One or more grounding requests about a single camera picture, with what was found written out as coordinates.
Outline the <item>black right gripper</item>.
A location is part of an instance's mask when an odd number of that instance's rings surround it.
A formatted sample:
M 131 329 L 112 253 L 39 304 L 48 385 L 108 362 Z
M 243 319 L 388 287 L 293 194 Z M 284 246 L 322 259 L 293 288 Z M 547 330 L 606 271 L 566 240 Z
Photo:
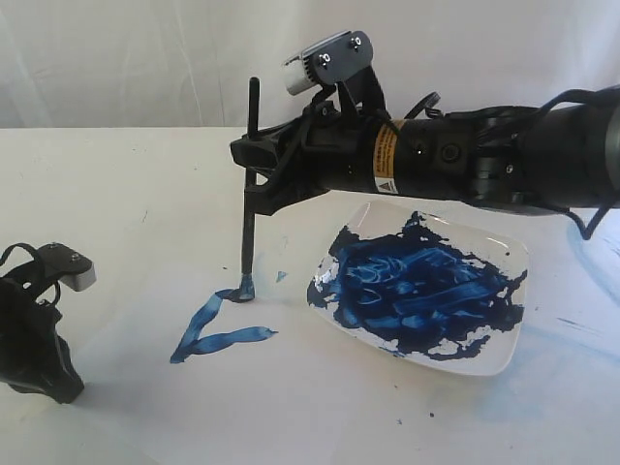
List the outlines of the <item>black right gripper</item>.
M 274 170 L 250 189 L 256 214 L 272 216 L 329 190 L 461 202 L 475 195 L 475 127 L 463 120 L 350 119 L 329 105 L 308 130 L 309 121 L 296 118 L 231 142 L 237 165 Z M 289 148 L 292 165 L 277 173 Z

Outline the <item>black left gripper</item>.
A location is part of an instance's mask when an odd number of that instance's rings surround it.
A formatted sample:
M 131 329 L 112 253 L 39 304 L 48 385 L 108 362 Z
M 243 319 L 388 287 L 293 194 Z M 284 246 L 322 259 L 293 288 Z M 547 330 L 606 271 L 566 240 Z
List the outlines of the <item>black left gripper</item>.
M 56 330 L 60 282 L 45 279 L 45 267 L 30 244 L 13 244 L 30 260 L 1 276 L 1 382 L 18 393 L 41 394 L 59 404 L 74 402 L 84 383 L 71 361 L 68 343 Z

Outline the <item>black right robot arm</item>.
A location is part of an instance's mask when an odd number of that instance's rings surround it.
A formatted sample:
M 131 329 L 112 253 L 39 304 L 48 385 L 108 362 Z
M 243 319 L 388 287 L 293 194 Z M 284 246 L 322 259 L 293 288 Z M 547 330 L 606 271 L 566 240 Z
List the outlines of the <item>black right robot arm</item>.
M 338 110 L 316 96 L 302 115 L 232 142 L 263 177 L 270 215 L 329 191 L 463 202 L 516 214 L 619 204 L 619 92 L 570 90 L 541 107 L 443 112 L 430 93 L 402 119 Z

